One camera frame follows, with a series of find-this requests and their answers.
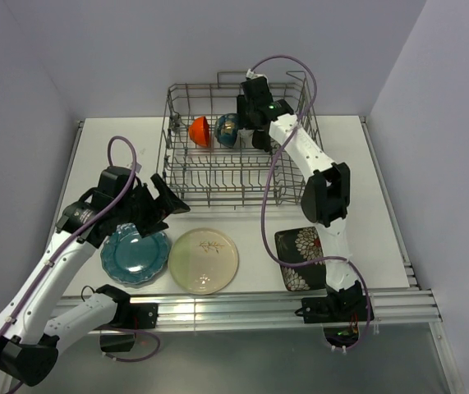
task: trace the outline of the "blue bowl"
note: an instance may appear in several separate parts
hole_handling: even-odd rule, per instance
[[[139,285],[163,269],[170,252],[164,232],[141,238],[131,223],[118,226],[101,250],[104,271],[116,282]]]
[[[232,148],[237,140],[237,131],[240,128],[237,113],[226,113],[216,121],[214,134],[216,140],[229,148]]]

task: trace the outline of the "white plate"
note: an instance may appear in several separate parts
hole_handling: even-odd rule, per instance
[[[223,289],[236,275],[236,245],[212,228],[183,234],[168,256],[174,281],[191,294],[205,295]]]

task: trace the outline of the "lavender wall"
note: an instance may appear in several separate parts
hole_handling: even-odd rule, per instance
[[[6,3],[79,117],[135,117],[162,115],[174,82],[211,81],[275,53],[312,66],[319,113],[366,115],[425,0]]]
[[[74,130],[70,111],[0,2],[0,310],[43,253]]]
[[[418,279],[469,391],[469,2],[428,0],[371,115]]]

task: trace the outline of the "blue plate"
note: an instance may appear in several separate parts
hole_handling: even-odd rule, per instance
[[[170,252],[164,232],[141,238],[131,223],[118,226],[101,250],[104,271],[115,281],[139,285],[163,269]]]

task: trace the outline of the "cable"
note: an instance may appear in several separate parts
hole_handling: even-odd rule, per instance
[[[83,300],[83,302],[86,302],[85,297],[83,296],[86,289],[92,290],[92,294],[95,294],[95,290],[92,286],[88,286],[88,285],[83,286],[83,289],[80,291],[80,298]]]
[[[31,296],[34,294],[35,289],[39,286],[39,284],[43,281],[44,277],[48,273],[48,271],[52,268],[52,265],[57,263],[57,259],[61,256],[62,252],[71,244],[74,240],[77,239],[78,236],[80,236],[83,232],[85,232],[88,228],[92,227],[100,218],[102,218],[104,215],[108,213],[113,207],[116,206],[116,204],[124,197],[124,195],[127,193],[127,191],[130,189],[130,186],[132,185],[132,182],[136,178],[136,164],[137,164],[137,156],[136,156],[136,150],[134,149],[134,146],[132,143],[125,137],[121,137],[120,135],[116,135],[110,139],[108,142],[108,149],[107,149],[107,156],[108,156],[108,162],[110,165],[113,165],[112,161],[112,144],[115,140],[121,140],[125,144],[128,145],[131,151],[132,155],[132,166],[131,166],[131,171],[130,171],[130,176],[128,177],[128,180],[126,181],[126,184],[122,188],[121,192],[117,195],[117,197],[104,209],[102,209],[99,213],[97,213],[93,218],[91,218],[87,223],[85,223],[83,226],[79,227],[77,231],[73,232],[66,240],[55,250],[55,252],[52,254],[52,256],[49,258],[49,262],[51,262],[51,265],[44,265],[37,277],[32,281],[24,295],[22,296],[21,300],[19,303],[16,305],[16,307],[13,309],[11,312],[11,320],[4,323],[0,329],[0,339],[6,334],[7,330],[11,326],[11,324],[16,322],[16,318],[19,315],[19,313],[22,311],[22,309],[25,307],[26,303],[28,300],[31,298]],[[13,394],[15,393],[19,388],[21,388],[22,382],[17,383],[17,385],[12,388],[9,392],[6,394]]]
[[[108,357],[109,359],[113,361],[118,361],[120,363],[139,363],[141,361],[145,361],[154,357],[158,353],[159,348],[161,347],[161,339],[159,339],[159,337],[155,335],[153,332],[135,330],[131,328],[107,327],[107,329],[112,330],[112,331],[127,332],[129,334],[134,334],[134,335],[146,335],[147,337],[152,337],[157,342],[154,350],[152,350],[148,355],[145,355],[143,357],[138,357],[137,359],[123,359],[121,357],[116,357],[115,355],[110,355],[109,353],[103,353],[105,357]]]
[[[369,290],[367,289],[367,285],[366,285],[366,281],[364,281],[364,277],[361,275],[360,271],[358,271],[358,268],[356,268],[355,264],[353,264],[351,262],[351,260],[349,259],[346,259],[345,257],[342,257],[342,256],[324,256],[324,257],[320,257],[320,258],[317,258],[317,259],[312,259],[312,260],[308,260],[308,261],[305,261],[303,263],[287,263],[285,261],[282,261],[280,260],[278,257],[276,257],[274,254],[273,254],[273,251],[270,249],[269,247],[269,242],[267,241],[267,235],[266,235],[266,232],[265,232],[265,210],[267,209],[267,198],[269,197],[269,190],[270,190],[270,184],[271,184],[271,181],[273,179],[273,174],[274,174],[274,169],[276,168],[276,164],[278,163],[278,160],[280,159],[280,157],[282,156],[282,153],[283,151],[285,150],[285,147],[287,146],[287,144],[289,144],[289,142],[291,142],[292,138],[294,138],[294,135],[296,135],[297,131],[298,131],[298,127],[300,125],[300,121],[301,119],[309,113],[310,109],[313,107],[313,105],[315,104],[315,100],[316,100],[316,95],[318,94],[318,85],[316,84],[316,78],[315,78],[315,75],[313,74],[313,72],[310,70],[310,68],[302,61],[296,59],[295,57],[292,57],[292,56],[288,56],[288,55],[273,55],[273,56],[269,56],[269,57],[266,57],[265,59],[263,60],[260,60],[259,62],[257,62],[252,68],[251,68],[251,71],[254,71],[256,69],[256,67],[260,66],[261,64],[269,61],[269,60],[273,60],[273,59],[279,59],[279,58],[282,58],[282,59],[288,59],[288,60],[291,60],[297,64],[299,64],[300,66],[302,66],[307,74],[309,74],[309,77],[311,78],[312,80],[312,83],[313,83],[313,96],[312,98],[310,99],[310,102],[306,105],[306,107],[303,109],[303,111],[301,111],[297,116],[297,124],[294,126],[294,128],[292,129],[292,133],[288,136],[288,138],[283,142],[282,146],[280,146],[278,148],[278,150],[276,151],[276,153],[274,154],[273,156],[273,160],[271,162],[271,165],[270,165],[270,169],[269,169],[269,174],[267,175],[267,181],[265,182],[265,188],[264,188],[264,198],[263,198],[263,201],[262,201],[262,204],[261,204],[261,216],[260,216],[260,226],[261,226],[261,236],[262,236],[262,239],[263,239],[263,242],[264,242],[264,247],[265,247],[265,250],[267,250],[267,253],[269,254],[270,258],[272,260],[274,260],[276,263],[280,264],[281,266],[283,267],[286,267],[286,268],[300,268],[300,267],[305,267],[307,265],[312,265],[314,263],[323,263],[325,261],[328,261],[328,260],[338,260],[338,261],[342,261],[344,263],[348,263],[352,270],[356,273],[356,275],[358,276],[358,278],[360,279],[360,282],[362,284],[362,287],[364,288],[364,293],[366,294],[366,300],[367,300],[367,320],[366,320],[366,328],[364,329],[364,333],[363,335],[360,335],[360,337],[358,338],[358,340],[352,345],[352,346],[349,346],[347,349],[350,350],[352,348],[354,348],[356,345],[358,345],[360,342],[361,342],[361,339],[367,334],[367,332],[369,331],[369,326],[370,326],[370,323],[371,323],[371,303],[370,303],[370,299],[369,299]]]

